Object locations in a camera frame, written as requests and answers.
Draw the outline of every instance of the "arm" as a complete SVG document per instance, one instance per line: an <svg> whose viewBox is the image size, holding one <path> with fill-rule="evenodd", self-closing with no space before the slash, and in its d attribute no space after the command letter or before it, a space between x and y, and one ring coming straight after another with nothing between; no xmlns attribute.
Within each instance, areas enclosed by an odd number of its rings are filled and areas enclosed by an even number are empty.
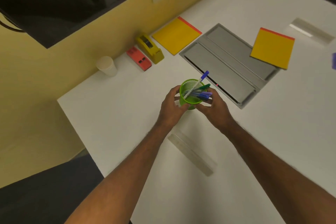
<svg viewBox="0 0 336 224"><path fill-rule="evenodd" d="M157 122L140 144L78 206L65 224L127 224L140 197L159 148L189 105L178 107L170 90Z"/></svg>
<svg viewBox="0 0 336 224"><path fill-rule="evenodd" d="M336 198L247 133L214 89L212 105L196 105L235 146L287 224L336 223Z"/></svg>

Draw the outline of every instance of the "stack of paper cups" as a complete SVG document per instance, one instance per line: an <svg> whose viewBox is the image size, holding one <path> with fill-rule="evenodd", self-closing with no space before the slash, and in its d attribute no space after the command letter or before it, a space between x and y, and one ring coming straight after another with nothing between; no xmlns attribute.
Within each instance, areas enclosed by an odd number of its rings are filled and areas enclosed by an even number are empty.
<svg viewBox="0 0 336 224"><path fill-rule="evenodd" d="M114 65L113 59L108 56L103 56L96 62L97 68L108 76L115 76L117 68Z"/></svg>

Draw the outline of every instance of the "dark floor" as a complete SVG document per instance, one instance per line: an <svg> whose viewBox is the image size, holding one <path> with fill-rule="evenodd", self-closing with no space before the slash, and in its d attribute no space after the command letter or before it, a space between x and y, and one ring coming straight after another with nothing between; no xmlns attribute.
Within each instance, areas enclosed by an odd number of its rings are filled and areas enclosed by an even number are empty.
<svg viewBox="0 0 336 224"><path fill-rule="evenodd" d="M0 224L63 224L102 180L84 154L10 184L0 189Z"/></svg>

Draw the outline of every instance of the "yellow tape dispenser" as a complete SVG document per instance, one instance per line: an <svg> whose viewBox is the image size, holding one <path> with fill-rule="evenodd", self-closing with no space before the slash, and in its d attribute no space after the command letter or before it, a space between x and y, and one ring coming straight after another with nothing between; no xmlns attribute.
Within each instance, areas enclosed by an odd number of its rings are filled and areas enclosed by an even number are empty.
<svg viewBox="0 0 336 224"><path fill-rule="evenodd" d="M147 55L147 57L154 63L157 64L165 57L159 47L157 47L150 37L146 34L138 36L136 42L139 48Z"/></svg>

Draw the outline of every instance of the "yellow sticky note pad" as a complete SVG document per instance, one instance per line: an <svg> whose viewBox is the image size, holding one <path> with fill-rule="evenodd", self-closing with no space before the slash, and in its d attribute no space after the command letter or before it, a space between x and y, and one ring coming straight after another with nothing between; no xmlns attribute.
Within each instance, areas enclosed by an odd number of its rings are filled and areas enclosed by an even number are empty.
<svg viewBox="0 0 336 224"><path fill-rule="evenodd" d="M288 68L295 39L260 28L254 42L251 57L283 69Z"/></svg>
<svg viewBox="0 0 336 224"><path fill-rule="evenodd" d="M178 17L152 36L168 52L176 55L201 34L201 31Z"/></svg>

